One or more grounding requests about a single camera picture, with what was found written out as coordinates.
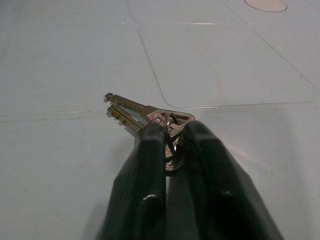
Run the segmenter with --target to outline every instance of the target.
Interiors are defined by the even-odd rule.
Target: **key teeth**
[[[110,99],[114,96],[113,93],[109,92],[104,96],[104,102],[107,103],[110,101]]]

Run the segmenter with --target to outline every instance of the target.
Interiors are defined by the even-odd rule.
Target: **key ring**
[[[184,160],[182,158],[176,163],[171,163],[171,164],[168,163],[177,157],[177,151],[175,150],[175,147],[174,147],[172,140],[171,140],[171,137],[169,135],[170,117],[172,118],[174,123],[178,123],[176,116],[171,111],[165,115],[165,117],[164,117],[164,136],[165,136],[167,145],[170,149],[170,152],[172,153],[172,157],[170,157],[170,159],[165,163],[165,171],[166,171],[167,175],[177,171],[184,164]]]

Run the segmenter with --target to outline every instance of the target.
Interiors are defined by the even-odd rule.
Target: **brass key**
[[[118,119],[120,122],[122,122],[124,125],[128,126],[130,129],[135,131],[136,133],[140,132],[140,130],[144,127],[144,124],[135,120],[128,112],[123,110],[121,107],[118,105],[111,105],[108,109],[108,112],[111,113],[113,117]],[[177,137],[173,142],[172,145],[175,147],[179,142],[179,137]],[[164,150],[164,157],[169,160],[172,158],[173,153],[172,150],[170,150],[169,145],[165,145],[165,150]]]
[[[146,119],[147,121],[153,121],[165,126],[168,124],[168,134],[172,141],[174,141],[182,132],[184,127],[190,122],[195,119],[192,114],[185,113],[185,112],[178,112],[178,111],[170,111],[165,109],[156,108],[154,106],[146,106],[140,103],[134,102],[122,96],[113,95],[112,93],[108,93],[104,96],[105,102],[111,102],[117,104],[121,107],[126,109],[132,110],[136,113],[139,113],[141,117]],[[167,114],[173,116],[174,119],[170,119],[169,123],[166,123],[165,117]]]

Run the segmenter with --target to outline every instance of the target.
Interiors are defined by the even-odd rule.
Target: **silver key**
[[[113,95],[112,93],[108,93],[104,97],[105,102],[111,102],[126,109],[132,110],[136,113],[139,113],[141,117],[149,122],[157,122],[162,126],[168,124],[168,134],[172,141],[174,141],[180,135],[180,133],[190,121],[195,120],[195,117],[189,113],[170,111],[166,109],[156,108],[154,106],[142,105],[122,96]],[[173,118],[171,118],[169,122],[166,122],[165,117],[170,113]]]

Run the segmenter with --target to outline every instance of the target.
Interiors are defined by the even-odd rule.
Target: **round cutout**
[[[244,0],[246,4],[265,12],[282,12],[287,5],[280,0]]]

